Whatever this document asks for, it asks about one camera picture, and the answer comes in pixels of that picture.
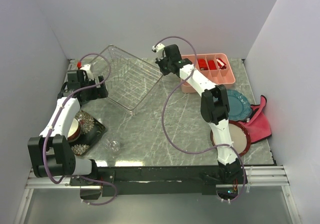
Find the wire dish rack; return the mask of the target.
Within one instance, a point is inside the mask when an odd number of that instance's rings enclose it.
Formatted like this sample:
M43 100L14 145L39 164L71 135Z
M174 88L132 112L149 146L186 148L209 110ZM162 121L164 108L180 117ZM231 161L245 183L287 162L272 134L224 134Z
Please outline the wire dish rack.
M105 82L108 101L131 115L136 114L163 74L148 59L138 58L115 45L108 45L101 55L111 66Z

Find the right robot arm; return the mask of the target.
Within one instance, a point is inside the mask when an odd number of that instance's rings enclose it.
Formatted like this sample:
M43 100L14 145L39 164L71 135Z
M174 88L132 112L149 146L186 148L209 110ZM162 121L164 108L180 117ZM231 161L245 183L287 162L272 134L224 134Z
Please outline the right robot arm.
M196 69L189 59L183 59L176 44L165 46L159 43L152 47L152 51L157 55L155 63L163 75L175 74L182 83L188 83L200 96L200 114L211 129L214 145L203 151L189 152L173 143L165 129L164 120L169 97L165 100L161 114L161 125L167 140L175 149L185 154L197 155L216 149L218 178L221 182L232 183L242 171L243 166L230 134L230 106L225 86L215 84Z

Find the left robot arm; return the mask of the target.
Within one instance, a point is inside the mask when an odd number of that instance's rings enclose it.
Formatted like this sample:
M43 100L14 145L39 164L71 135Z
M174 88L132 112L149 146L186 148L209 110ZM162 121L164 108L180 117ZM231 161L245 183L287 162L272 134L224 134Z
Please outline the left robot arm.
M57 96L56 108L49 123L39 136L31 137L27 143L36 177L48 177L54 184L59 184L66 176L82 176L88 185L99 181L96 162L74 155L68 133L84 103L108 96L105 81L102 75L95 80L84 69L67 72L67 81Z

